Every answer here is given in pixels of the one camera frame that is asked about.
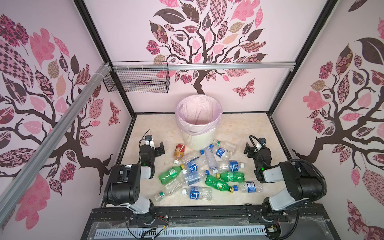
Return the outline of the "red label orange bottle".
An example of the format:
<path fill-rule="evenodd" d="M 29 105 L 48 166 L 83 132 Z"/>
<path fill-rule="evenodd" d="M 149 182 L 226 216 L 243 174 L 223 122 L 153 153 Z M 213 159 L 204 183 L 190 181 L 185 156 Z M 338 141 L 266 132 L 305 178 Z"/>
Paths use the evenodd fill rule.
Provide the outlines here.
<path fill-rule="evenodd" d="M 184 144 L 177 144 L 175 152 L 174 152 L 174 159 L 180 160 L 185 153 L 186 146 Z"/>

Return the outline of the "small blue label bottle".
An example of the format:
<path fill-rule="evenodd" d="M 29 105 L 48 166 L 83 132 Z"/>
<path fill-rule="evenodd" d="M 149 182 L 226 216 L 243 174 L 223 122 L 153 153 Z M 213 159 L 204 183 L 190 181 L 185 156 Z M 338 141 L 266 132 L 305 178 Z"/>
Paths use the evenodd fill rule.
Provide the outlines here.
<path fill-rule="evenodd" d="M 217 157 L 219 157 L 221 160 L 228 161 L 232 157 L 232 154 L 229 151 L 223 148 L 220 148 L 219 146 L 211 144 L 210 148 L 213 151 L 213 153 Z"/>

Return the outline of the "clear bottle white cap blue label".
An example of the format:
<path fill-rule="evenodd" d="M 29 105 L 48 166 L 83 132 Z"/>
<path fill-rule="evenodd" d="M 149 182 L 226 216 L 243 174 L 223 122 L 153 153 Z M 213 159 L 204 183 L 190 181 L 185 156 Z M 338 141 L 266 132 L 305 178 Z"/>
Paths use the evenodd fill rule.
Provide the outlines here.
<path fill-rule="evenodd" d="M 244 169 L 245 164 L 238 161 L 221 161 L 218 162 L 219 172 L 238 172 L 240 169 Z"/>

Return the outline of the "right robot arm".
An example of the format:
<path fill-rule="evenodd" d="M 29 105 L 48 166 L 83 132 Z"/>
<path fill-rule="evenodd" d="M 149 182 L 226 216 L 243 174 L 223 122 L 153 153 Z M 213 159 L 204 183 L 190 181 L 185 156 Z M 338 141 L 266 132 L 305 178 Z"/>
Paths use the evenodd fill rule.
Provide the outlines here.
<path fill-rule="evenodd" d="M 246 143 L 244 154 L 253 159 L 255 177 L 262 184 L 283 182 L 285 188 L 263 200 L 261 215 L 272 222 L 277 214 L 297 210 L 300 206 L 315 202 L 327 193 L 327 183 L 320 170 L 312 163 L 293 159 L 272 166 L 271 151 L 264 145 Z"/>

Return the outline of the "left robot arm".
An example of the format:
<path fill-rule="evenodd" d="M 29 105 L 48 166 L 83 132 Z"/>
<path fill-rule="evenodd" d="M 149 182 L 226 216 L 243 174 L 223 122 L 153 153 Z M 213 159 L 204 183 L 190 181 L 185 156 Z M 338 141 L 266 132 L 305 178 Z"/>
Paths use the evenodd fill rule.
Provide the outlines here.
<path fill-rule="evenodd" d="M 155 208 L 150 199 L 141 196 L 141 181 L 154 177 L 156 157 L 164 155 L 165 148 L 160 142 L 157 148 L 145 144 L 139 151 L 139 163 L 112 167 L 103 202 L 107 208 L 128 209 L 138 220 L 151 224 L 155 220 Z"/>

